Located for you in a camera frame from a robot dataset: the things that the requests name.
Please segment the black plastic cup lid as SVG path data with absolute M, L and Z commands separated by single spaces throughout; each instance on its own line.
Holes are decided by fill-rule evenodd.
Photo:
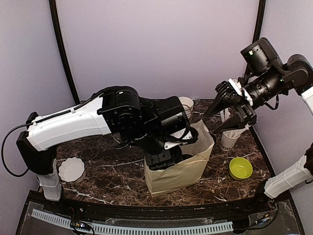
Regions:
M 186 159 L 189 159 L 189 158 L 191 158 L 191 157 L 193 157 L 193 155 L 190 155 L 190 154 L 183 154 L 181 158 L 182 158 L 183 160 L 186 160 Z

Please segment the cream paper bag with handles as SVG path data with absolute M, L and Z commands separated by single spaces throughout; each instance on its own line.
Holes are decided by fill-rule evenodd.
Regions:
M 144 164 L 145 181 L 152 197 L 161 196 L 200 181 L 215 141 L 202 119 L 192 123 L 191 126 L 197 130 L 198 140 L 194 144 L 181 147 L 183 154 L 191 155 L 190 158 L 167 169 L 155 171 L 150 170 L 146 163 Z

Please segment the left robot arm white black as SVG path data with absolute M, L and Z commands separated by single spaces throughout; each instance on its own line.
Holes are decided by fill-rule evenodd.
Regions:
M 178 97 L 159 101 L 142 98 L 129 86 L 112 86 L 94 93 L 77 106 L 40 116 L 32 113 L 16 141 L 27 166 L 36 174 L 50 206 L 66 213 L 56 169 L 57 145 L 95 135 L 119 134 L 150 155 L 168 153 L 171 143 L 183 143 L 188 118 Z

